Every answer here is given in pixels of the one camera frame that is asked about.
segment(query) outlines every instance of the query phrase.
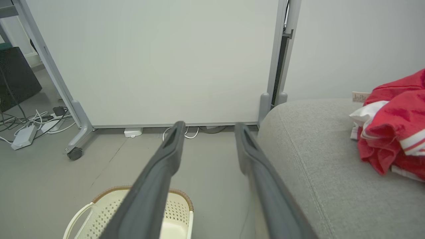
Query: power adapter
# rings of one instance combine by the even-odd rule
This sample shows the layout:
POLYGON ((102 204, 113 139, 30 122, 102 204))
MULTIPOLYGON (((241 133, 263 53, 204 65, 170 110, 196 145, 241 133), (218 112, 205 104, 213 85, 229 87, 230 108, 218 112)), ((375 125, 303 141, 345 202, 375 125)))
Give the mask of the power adapter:
POLYGON ((66 111, 63 107, 55 107, 53 108, 53 112, 56 116, 62 116, 66 114, 66 111))
POLYGON ((50 132, 58 131, 60 129, 60 127, 62 126, 62 124, 63 124, 63 120, 60 120, 60 119, 58 119, 58 120, 52 120, 52 121, 50 121, 48 123, 45 123, 43 125, 43 127, 41 127, 41 131, 43 133, 45 133, 47 130, 50 130, 50 132))
POLYGON ((37 128, 34 125, 19 130, 18 135, 11 145, 12 149, 17 150, 31 145, 36 133, 37 128))

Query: white plastic basket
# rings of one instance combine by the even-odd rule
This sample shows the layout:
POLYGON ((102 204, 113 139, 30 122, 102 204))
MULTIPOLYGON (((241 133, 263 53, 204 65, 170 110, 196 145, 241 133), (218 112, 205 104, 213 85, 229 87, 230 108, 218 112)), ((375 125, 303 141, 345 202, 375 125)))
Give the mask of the white plastic basket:
MULTIPOLYGON (((90 210, 76 239, 97 239, 112 218, 122 200, 130 191, 130 187, 115 187, 81 208, 69 222, 63 239, 68 239, 77 220, 90 210)), ((190 198, 180 190, 171 189, 165 205, 160 239, 190 239, 193 226, 193 205, 190 198)))

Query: gray sofa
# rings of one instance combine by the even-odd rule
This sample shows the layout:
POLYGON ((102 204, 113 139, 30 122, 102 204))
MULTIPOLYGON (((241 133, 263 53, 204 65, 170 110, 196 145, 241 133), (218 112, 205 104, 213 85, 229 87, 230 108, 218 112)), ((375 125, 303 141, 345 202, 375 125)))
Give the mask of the gray sofa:
POLYGON ((278 105, 258 143, 319 238, 425 238, 425 184, 380 176, 360 160, 348 115, 361 106, 341 99, 278 105))

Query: sofa seam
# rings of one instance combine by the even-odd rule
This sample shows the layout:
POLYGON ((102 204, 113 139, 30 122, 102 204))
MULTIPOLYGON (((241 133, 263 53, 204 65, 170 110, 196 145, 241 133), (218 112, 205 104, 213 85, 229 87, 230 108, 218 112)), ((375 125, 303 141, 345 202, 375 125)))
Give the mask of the sofa seam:
MULTIPOLYGON (((278 113, 279 113, 280 121, 282 122, 282 127, 283 127, 283 129, 285 130, 285 132, 287 133, 287 135, 289 135, 289 134, 288 134, 288 130, 286 129, 286 126, 285 126, 284 120, 283 120, 283 118, 282 118, 281 111, 278 111, 278 113)), ((308 170, 307 170, 307 168, 306 168, 306 166, 305 166, 304 162, 301 160, 301 158, 302 158, 302 157, 299 155, 298 150, 296 150, 295 144, 293 143, 293 141, 292 141, 291 137, 288 137, 288 139, 289 139, 289 141, 290 141, 290 143, 291 143, 291 145, 290 145, 290 146, 291 146, 291 148, 292 148, 292 149, 293 149, 293 151, 296 153, 297 161, 298 161, 299 165, 301 166, 301 168, 302 168, 302 170, 303 170, 303 176, 304 176, 304 178, 305 178, 305 179, 307 179, 307 181, 308 181, 308 183, 309 183, 309 185, 310 185, 310 188, 311 188, 311 190, 310 190, 310 195, 312 195, 312 196, 313 196, 313 197, 317 200, 317 202, 318 202, 318 203, 317 203, 317 202, 314 202, 314 206, 316 207, 316 210, 317 210, 317 212, 319 213, 320 218, 321 218, 321 219, 325 219, 325 221, 327 222, 327 223, 324 223, 323 221, 321 221, 321 224, 325 226, 325 228, 326 228, 326 229, 328 230, 328 232, 331 234, 332 238, 336 238, 336 237, 335 237, 335 231, 334 231, 334 229, 333 229, 332 223, 331 223, 331 221, 329 220, 329 217, 328 217, 328 215, 327 215, 327 212, 326 212, 325 208, 323 207, 322 200, 320 199, 320 197, 318 196, 318 193, 317 193, 317 192, 316 192, 316 190, 314 189, 313 181, 312 181, 312 179, 310 178, 310 176, 309 176, 309 174, 308 174, 308 170)))

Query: white power adapter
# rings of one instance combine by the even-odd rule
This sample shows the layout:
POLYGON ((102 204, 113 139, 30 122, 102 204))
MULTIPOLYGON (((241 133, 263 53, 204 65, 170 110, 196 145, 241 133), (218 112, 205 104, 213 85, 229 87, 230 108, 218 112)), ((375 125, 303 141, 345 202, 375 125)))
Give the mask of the white power adapter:
POLYGON ((50 129, 49 132, 58 131, 60 129, 60 127, 62 126, 62 124, 63 124, 63 120, 60 120, 60 119, 58 119, 58 120, 52 120, 52 121, 50 121, 48 123, 45 123, 43 125, 43 127, 41 127, 41 131, 44 134, 47 130, 49 130, 52 127, 53 128, 50 129))
POLYGON ((19 130, 18 135, 11 145, 12 149, 17 150, 31 145, 36 133, 37 128, 34 125, 19 130))

